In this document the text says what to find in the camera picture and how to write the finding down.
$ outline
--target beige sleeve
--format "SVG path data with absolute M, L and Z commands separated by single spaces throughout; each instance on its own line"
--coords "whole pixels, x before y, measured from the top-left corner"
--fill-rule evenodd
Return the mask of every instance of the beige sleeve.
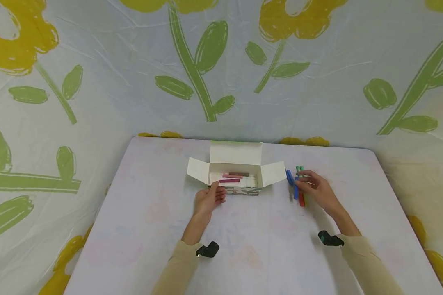
M 151 295 L 184 295 L 199 264 L 196 251 L 200 247 L 201 243 L 189 246 L 178 241 Z
M 337 235 L 345 242 L 342 255 L 364 295 L 405 295 L 364 236 Z

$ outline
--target chalk box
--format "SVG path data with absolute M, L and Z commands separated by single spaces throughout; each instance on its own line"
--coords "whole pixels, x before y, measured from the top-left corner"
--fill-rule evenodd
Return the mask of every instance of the chalk box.
M 262 143 L 210 142 L 210 162 L 189 158 L 187 174 L 210 186 L 222 174 L 247 172 L 238 183 L 221 183 L 231 195 L 259 195 L 263 187 L 286 179 L 284 161 L 261 165 Z

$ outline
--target yellow flower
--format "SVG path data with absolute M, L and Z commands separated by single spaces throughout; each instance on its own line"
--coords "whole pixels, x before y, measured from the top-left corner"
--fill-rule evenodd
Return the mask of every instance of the yellow flower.
M 91 224 L 85 236 L 75 236 L 67 242 L 54 264 L 53 276 L 51 276 L 51 279 L 41 288 L 38 295 L 62 295 L 64 293 L 67 283 L 71 278 L 71 275 L 65 272 L 66 265 L 80 249 L 84 248 L 84 244 L 87 241 L 93 225 L 94 224 Z
M 330 142 L 323 137 L 310 137 L 303 142 L 297 137 L 285 137 L 279 141 L 281 145 L 313 145 L 313 146 L 330 146 Z
M 285 10 L 287 0 L 264 0 L 259 29 L 265 40 L 276 42 L 295 34 L 299 39 L 315 39 L 330 25 L 330 12 L 347 0 L 309 0 L 299 15 Z
M 138 133 L 138 136 L 146 136 L 146 137 L 158 137 L 157 135 L 151 134 L 151 133 Z M 177 132 L 171 132 L 171 131 L 164 131 L 163 133 L 161 133 L 161 137 L 166 137 L 166 138 L 183 138 L 182 135 L 180 135 Z
M 41 15 L 46 8 L 44 0 L 0 0 L 0 4 L 10 11 L 19 30 L 16 38 L 0 37 L 0 71 L 27 75 L 37 60 L 37 52 L 44 54 L 57 46 L 57 30 Z
M 430 10 L 443 12 L 443 0 L 425 0 L 425 5 Z
M 423 248 L 427 240 L 427 233 L 425 232 L 425 227 L 423 226 L 422 221 L 415 215 L 407 215 L 407 218 L 409 219 L 410 225 L 412 226 L 412 229 Z
M 120 0 L 123 5 L 139 12 L 149 13 L 159 10 L 165 3 L 174 5 L 180 13 L 200 12 L 214 7 L 218 0 Z
M 433 250 L 426 250 L 425 254 L 427 255 L 427 258 L 429 259 L 430 264 L 436 273 L 436 276 L 443 286 L 443 257 L 438 252 Z
M 415 235 L 417 235 L 418 241 L 424 248 L 427 242 L 427 234 L 425 232 L 425 227 L 423 226 L 422 221 L 415 215 L 407 215 L 407 218 L 409 219 Z M 425 249 L 425 254 L 430 261 L 431 267 L 435 271 L 438 280 L 443 286 L 443 256 L 440 255 L 438 252 L 430 249 Z

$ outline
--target person's right hand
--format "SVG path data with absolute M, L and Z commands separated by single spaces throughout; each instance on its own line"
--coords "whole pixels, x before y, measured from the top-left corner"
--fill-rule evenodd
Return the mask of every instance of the person's right hand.
M 296 186 L 312 196 L 328 215 L 333 217 L 333 215 L 345 212 L 326 179 L 309 170 L 297 172 L 297 175 L 299 175 L 299 180 L 295 181 Z

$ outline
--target blue chalk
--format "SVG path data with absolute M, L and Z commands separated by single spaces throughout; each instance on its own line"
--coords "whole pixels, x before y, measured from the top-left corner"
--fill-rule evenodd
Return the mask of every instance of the blue chalk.
M 297 200 L 299 196 L 299 188 L 294 185 L 294 200 Z
M 289 182 L 289 184 L 291 186 L 294 186 L 294 178 L 292 177 L 292 174 L 290 173 L 290 170 L 286 170 L 285 173 L 287 175 L 287 181 Z

